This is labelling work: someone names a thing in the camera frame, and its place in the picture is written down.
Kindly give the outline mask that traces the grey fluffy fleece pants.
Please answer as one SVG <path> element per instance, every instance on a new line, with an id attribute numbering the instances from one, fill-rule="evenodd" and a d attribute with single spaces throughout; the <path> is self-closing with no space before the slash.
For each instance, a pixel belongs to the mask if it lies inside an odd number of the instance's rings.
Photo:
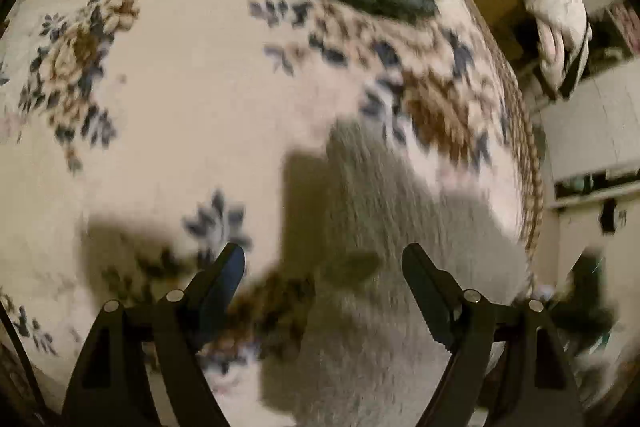
<path id="1" fill-rule="evenodd" d="M 342 121 L 326 144 L 324 254 L 302 347 L 262 370 L 262 401 L 290 426 L 412 426 L 449 355 L 428 331 L 401 272 L 421 245 L 440 269 L 494 303 L 526 284 L 524 248 L 492 211 L 433 197 L 368 127 Z"/>

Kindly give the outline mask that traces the floral cream bed blanket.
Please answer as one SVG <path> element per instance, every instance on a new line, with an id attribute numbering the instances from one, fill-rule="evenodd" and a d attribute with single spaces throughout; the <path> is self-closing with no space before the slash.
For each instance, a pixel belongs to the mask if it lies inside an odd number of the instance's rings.
<path id="1" fill-rule="evenodd" d="M 16 0 L 1 34 L 1 301 L 61 410 L 96 309 L 146 303 L 224 245 L 248 257 L 224 406 L 292 355 L 322 254 L 324 148 L 356 119 L 433 194 L 536 236 L 537 159 L 473 0 L 414 23 L 337 0 Z"/>

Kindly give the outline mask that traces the white jacket on rack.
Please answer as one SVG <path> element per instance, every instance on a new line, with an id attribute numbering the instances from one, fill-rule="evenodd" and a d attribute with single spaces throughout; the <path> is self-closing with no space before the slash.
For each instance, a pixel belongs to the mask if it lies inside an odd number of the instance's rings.
<path id="1" fill-rule="evenodd" d="M 570 98 L 584 75 L 592 30 L 582 0 L 526 0 L 537 26 L 538 69 L 550 101 Z"/>

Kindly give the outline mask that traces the brown cardboard box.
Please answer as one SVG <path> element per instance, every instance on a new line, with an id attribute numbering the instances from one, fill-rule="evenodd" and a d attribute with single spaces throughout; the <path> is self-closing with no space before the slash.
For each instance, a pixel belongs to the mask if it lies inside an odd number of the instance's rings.
<path id="1" fill-rule="evenodd" d="M 526 20 L 522 0 L 473 0 L 509 62 L 521 60 L 524 50 L 516 38 L 516 26 Z"/>

